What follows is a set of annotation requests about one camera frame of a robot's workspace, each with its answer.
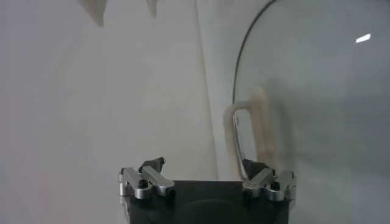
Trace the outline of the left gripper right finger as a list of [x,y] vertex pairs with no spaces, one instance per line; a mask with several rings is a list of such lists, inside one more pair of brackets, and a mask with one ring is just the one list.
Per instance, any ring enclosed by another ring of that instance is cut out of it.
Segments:
[[294,201],[296,199],[296,176],[291,171],[279,174],[265,163],[249,159],[242,161],[246,178],[243,191],[250,198],[265,197],[269,201]]

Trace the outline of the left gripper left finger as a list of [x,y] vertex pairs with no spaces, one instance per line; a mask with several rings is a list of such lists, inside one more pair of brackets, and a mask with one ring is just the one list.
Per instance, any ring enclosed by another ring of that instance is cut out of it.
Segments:
[[144,161],[137,169],[121,168],[118,173],[119,196],[133,195],[136,199],[145,200],[151,197],[153,189],[162,197],[175,196],[175,182],[161,174],[164,164],[164,157],[159,157]]

